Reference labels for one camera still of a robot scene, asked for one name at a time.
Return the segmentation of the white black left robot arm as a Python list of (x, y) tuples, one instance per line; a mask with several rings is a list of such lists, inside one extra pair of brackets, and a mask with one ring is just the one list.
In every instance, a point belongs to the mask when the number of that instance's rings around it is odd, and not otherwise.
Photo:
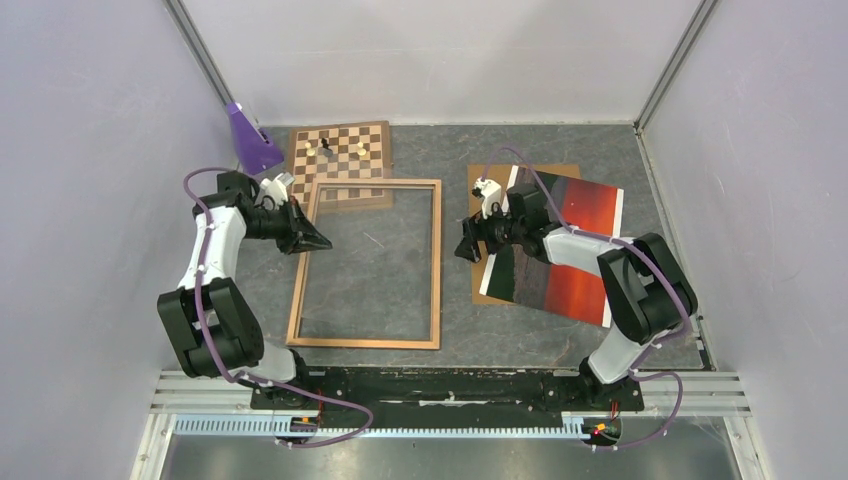
[(217, 189), (193, 200), (196, 238), (177, 287), (157, 299), (157, 312), (183, 372), (222, 377), (251, 388), (275, 388), (291, 408), (314, 393), (305, 364), (293, 350), (269, 344), (239, 290), (236, 271), (245, 240), (272, 240), (284, 255), (329, 250), (331, 241), (307, 219), (291, 193), (289, 173), (257, 180), (214, 168)]

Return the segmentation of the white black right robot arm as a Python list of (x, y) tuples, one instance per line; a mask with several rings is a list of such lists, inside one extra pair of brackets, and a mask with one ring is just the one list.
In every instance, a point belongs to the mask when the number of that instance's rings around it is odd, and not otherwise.
[(471, 193), (481, 206), (463, 220), (455, 256), (478, 263), (484, 253), (518, 245), (538, 262), (601, 279), (612, 325), (579, 366), (577, 392), (585, 405), (606, 406), (649, 348), (689, 327), (697, 297), (661, 235), (609, 237), (551, 219), (544, 206), (550, 194), (543, 185), (503, 190), (493, 180), (478, 178)]

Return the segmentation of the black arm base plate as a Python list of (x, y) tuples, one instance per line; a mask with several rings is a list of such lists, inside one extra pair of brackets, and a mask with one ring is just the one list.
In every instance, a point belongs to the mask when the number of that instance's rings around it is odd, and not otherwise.
[(641, 412), (639, 384), (623, 378), (598, 386), (581, 373), (555, 369), (446, 367), (305, 367), (292, 384), (360, 405), (385, 402), (485, 402), (548, 411)]

